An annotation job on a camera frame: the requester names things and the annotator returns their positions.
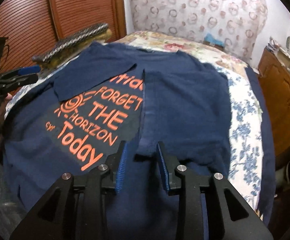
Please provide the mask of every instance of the person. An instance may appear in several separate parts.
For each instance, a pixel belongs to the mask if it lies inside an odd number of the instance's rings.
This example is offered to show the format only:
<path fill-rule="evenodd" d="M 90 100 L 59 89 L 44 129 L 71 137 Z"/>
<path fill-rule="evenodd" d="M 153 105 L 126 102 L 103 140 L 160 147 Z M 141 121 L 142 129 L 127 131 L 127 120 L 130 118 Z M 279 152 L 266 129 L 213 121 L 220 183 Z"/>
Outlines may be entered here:
<path fill-rule="evenodd" d="M 2 127 L 3 122 L 4 122 L 4 115 L 6 113 L 6 106 L 11 99 L 12 99 L 12 95 L 8 93 L 5 100 L 0 105 L 0 128 Z"/>

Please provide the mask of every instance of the mattress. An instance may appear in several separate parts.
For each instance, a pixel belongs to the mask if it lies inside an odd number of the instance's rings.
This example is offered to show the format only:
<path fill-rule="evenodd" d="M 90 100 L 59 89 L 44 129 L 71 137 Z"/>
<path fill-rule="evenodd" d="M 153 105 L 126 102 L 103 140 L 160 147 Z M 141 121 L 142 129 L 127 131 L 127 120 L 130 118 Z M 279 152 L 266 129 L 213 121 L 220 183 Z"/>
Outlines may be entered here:
<path fill-rule="evenodd" d="M 203 63 L 211 63 L 218 72 L 227 76 L 232 112 L 229 130 L 231 164 L 228 179 L 255 212 L 263 218 L 263 211 L 258 210 L 258 204 L 261 193 L 263 155 L 267 151 L 264 151 L 262 144 L 262 108 L 250 85 L 246 72 L 248 65 L 218 49 L 153 32 L 132 33 L 116 42 L 166 52 L 175 52 L 180 49 Z M 36 84 L 22 87 L 9 102 L 6 116 L 12 106 L 29 90 L 61 71 L 65 66 L 66 64 L 52 73 L 46 70 Z"/>

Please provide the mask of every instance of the silver bolt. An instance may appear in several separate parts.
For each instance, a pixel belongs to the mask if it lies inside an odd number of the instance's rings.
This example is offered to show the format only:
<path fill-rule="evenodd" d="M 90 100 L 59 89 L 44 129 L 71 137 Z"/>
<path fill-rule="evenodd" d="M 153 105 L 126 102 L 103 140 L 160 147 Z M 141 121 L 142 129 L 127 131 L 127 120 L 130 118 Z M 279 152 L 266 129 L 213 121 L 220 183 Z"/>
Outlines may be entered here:
<path fill-rule="evenodd" d="M 186 171 L 186 166 L 185 165 L 178 165 L 177 166 L 177 169 L 179 170 L 179 171 Z"/>
<path fill-rule="evenodd" d="M 105 170 L 108 169 L 108 166 L 107 166 L 106 164 L 100 164 L 100 165 L 98 166 L 98 169 L 101 170 L 101 171 L 105 171 Z"/>
<path fill-rule="evenodd" d="M 70 179 L 72 175 L 69 172 L 62 174 L 62 179 Z"/>
<path fill-rule="evenodd" d="M 215 179 L 223 179 L 223 175 L 221 173 L 214 174 Z"/>

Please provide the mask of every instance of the navy blue shirt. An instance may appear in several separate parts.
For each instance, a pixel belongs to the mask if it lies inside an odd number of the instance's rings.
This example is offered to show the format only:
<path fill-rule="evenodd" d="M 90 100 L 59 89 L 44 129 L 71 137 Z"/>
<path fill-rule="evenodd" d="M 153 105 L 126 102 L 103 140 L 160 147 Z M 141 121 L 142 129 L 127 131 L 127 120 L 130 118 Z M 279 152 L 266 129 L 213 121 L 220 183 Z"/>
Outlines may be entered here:
<path fill-rule="evenodd" d="M 106 197 L 110 237 L 174 239 L 178 197 L 163 191 L 154 146 L 163 140 L 200 174 L 227 175 L 230 119 L 227 80 L 211 65 L 93 43 L 11 109 L 7 182 L 29 210 L 64 172 L 84 174 L 134 138 L 123 188 Z"/>

